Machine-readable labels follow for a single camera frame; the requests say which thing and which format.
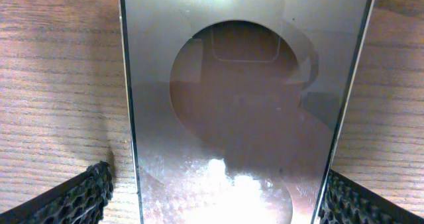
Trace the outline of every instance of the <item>wood grain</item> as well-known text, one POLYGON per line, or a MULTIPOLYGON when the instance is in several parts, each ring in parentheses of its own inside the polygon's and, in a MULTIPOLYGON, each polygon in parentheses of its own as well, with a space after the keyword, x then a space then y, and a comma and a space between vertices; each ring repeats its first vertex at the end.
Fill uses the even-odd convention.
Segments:
MULTIPOLYGON (((333 168, 424 216, 423 0, 377 0, 333 168)), ((136 223, 118 0, 0 0, 0 212, 99 160, 136 223)))

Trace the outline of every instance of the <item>reflective screen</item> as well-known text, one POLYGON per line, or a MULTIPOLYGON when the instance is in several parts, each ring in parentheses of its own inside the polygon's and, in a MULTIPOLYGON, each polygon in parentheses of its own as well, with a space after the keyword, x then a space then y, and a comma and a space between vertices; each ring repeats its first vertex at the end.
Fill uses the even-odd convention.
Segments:
POLYGON ((142 221, 312 222, 370 0, 124 2, 142 221))

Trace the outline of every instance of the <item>wood surface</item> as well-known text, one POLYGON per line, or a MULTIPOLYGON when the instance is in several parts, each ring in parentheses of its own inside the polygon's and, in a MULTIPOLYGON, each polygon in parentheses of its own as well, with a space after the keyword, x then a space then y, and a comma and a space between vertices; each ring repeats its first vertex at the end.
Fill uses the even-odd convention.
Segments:
MULTIPOLYGON (((423 1, 376 1, 333 169, 424 217, 423 1)), ((118 0, 0 0, 0 212, 100 160, 136 223, 118 0)))

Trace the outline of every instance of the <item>phone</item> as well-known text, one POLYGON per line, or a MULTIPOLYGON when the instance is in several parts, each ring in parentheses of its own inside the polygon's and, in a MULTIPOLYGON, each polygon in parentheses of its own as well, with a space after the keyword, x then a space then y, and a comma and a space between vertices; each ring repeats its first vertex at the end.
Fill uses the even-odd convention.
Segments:
POLYGON ((314 223, 374 0, 121 0, 142 223, 314 223))

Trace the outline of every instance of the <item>smartphone screen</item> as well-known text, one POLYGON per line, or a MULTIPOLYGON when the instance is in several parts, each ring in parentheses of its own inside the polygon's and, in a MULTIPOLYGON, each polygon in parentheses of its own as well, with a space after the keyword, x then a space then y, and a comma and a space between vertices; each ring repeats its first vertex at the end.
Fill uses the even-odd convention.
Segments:
POLYGON ((313 223, 373 0, 121 0, 143 223, 313 223))

